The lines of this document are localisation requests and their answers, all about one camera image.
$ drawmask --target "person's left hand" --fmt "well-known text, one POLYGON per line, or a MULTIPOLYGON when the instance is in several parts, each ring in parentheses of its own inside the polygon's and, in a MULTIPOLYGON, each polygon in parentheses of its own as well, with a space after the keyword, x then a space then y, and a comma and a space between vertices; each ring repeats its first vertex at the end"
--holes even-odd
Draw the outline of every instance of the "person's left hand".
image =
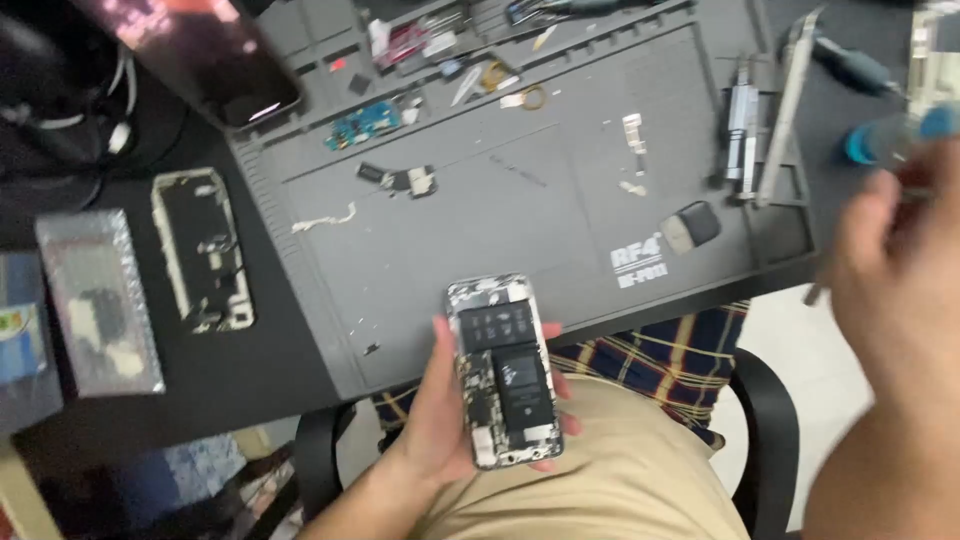
MULTIPOLYGON (((559 323, 544 323, 542 327, 546 339, 561 333, 559 323)), ((439 487, 472 475, 474 468, 464 426, 464 397, 454 366, 455 337, 440 315, 433 318, 433 330, 437 343, 427 361, 410 417, 388 452, 398 453, 417 478, 439 487)), ((570 387, 563 374, 552 370, 551 376, 557 396, 569 399, 570 387)), ((560 413, 560 425, 567 435, 576 436, 583 430, 575 417, 565 413, 560 413)), ((553 471, 555 464, 552 459, 545 459, 531 463, 530 467, 546 473, 553 471)))

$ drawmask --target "phone screen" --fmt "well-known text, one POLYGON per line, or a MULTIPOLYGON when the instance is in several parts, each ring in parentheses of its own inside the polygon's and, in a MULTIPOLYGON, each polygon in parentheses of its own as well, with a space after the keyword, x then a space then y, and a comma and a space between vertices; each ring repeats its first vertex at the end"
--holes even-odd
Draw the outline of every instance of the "phone screen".
POLYGON ((74 3, 223 128, 245 128, 300 99, 256 24, 229 0, 74 3))

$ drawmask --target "blue circuit board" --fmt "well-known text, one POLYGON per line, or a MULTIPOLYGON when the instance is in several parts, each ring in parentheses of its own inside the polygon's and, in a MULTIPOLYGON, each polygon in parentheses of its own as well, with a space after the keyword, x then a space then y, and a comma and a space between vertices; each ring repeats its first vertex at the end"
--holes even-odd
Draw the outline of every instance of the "blue circuit board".
POLYGON ((400 127, 400 113, 390 100, 378 101, 333 121, 332 133, 324 139, 330 150, 343 150, 400 127))

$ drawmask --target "plaid fabric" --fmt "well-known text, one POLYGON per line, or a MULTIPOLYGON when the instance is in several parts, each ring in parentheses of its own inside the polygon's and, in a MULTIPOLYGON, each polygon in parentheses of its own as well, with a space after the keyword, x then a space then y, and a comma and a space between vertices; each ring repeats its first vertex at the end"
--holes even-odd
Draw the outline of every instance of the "plaid fabric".
MULTIPOLYGON (((710 431, 710 413, 730 382, 733 350, 749 302, 714 307, 633 331, 550 350, 550 361, 566 373, 612 380, 657 402, 714 450, 724 446, 710 431)), ((373 397, 380 427, 392 442, 406 422, 417 386, 373 397)))

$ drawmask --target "office chair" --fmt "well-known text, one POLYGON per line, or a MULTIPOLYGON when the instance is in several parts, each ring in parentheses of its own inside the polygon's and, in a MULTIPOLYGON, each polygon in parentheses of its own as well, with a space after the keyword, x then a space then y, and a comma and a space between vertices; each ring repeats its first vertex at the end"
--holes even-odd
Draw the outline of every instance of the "office chair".
MULTIPOLYGON (((800 460, 797 410, 777 374, 753 353, 737 349, 730 386, 743 405, 750 444, 743 477, 733 494, 754 540, 784 537, 800 460)), ((352 407, 318 410, 300 417, 294 439, 296 479, 309 521, 343 491, 336 444, 352 419, 352 407)))

